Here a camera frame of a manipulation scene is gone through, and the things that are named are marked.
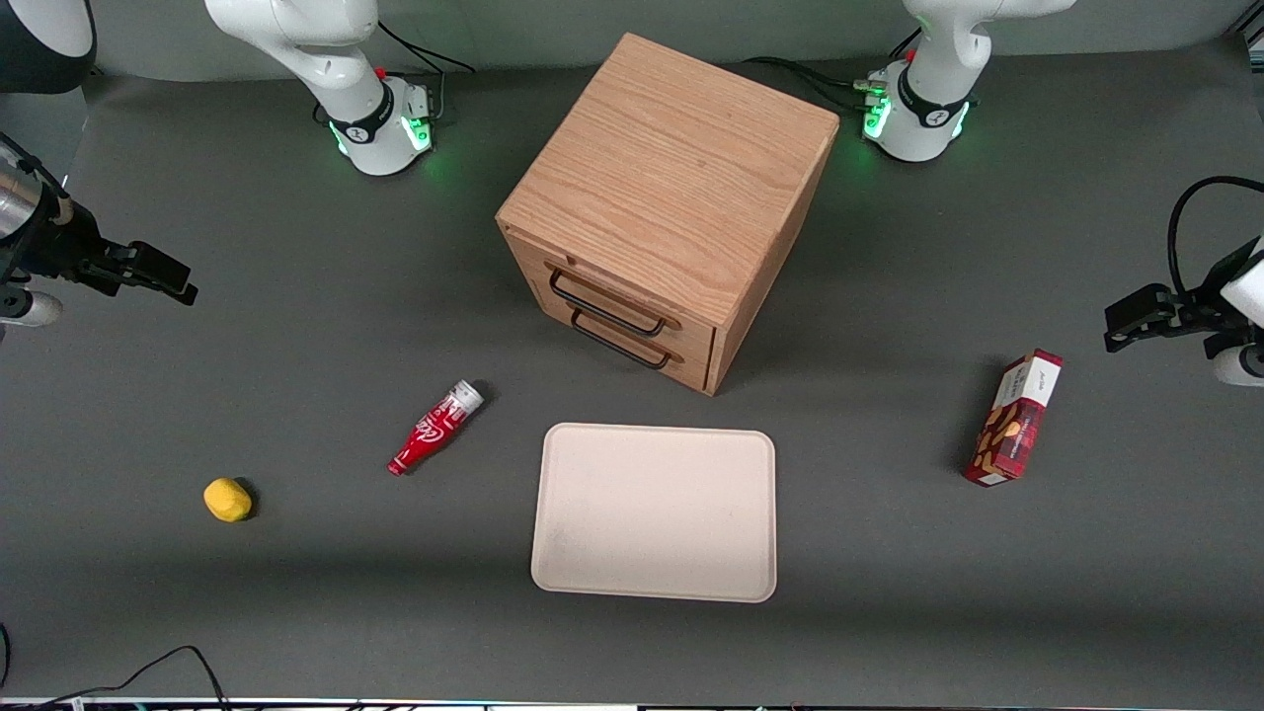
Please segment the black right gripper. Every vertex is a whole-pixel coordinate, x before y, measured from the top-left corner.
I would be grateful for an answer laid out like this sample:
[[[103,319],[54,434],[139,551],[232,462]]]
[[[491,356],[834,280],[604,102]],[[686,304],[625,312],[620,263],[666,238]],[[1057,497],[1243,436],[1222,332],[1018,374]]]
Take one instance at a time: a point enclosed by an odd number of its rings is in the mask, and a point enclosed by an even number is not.
[[[123,245],[107,240],[91,211],[78,202],[67,224],[56,224],[51,214],[37,214],[11,243],[14,264],[28,275],[70,280],[106,296],[137,280],[185,306],[198,299],[198,288],[190,283],[190,267],[145,242]]]

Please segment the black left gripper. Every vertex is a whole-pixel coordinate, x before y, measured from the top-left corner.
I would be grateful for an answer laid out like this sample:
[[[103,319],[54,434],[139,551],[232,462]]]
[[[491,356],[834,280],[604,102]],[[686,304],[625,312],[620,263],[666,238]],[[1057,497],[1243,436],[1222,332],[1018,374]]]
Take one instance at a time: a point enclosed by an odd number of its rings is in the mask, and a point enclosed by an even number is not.
[[[1176,291],[1194,321],[1206,329],[1232,337],[1241,343],[1260,343],[1263,326],[1263,250],[1261,238],[1254,237],[1215,262],[1202,283],[1184,286],[1179,271],[1173,272]],[[1146,283],[1103,311],[1107,353],[1117,353],[1138,342],[1141,333],[1165,329],[1177,315],[1172,288]]]

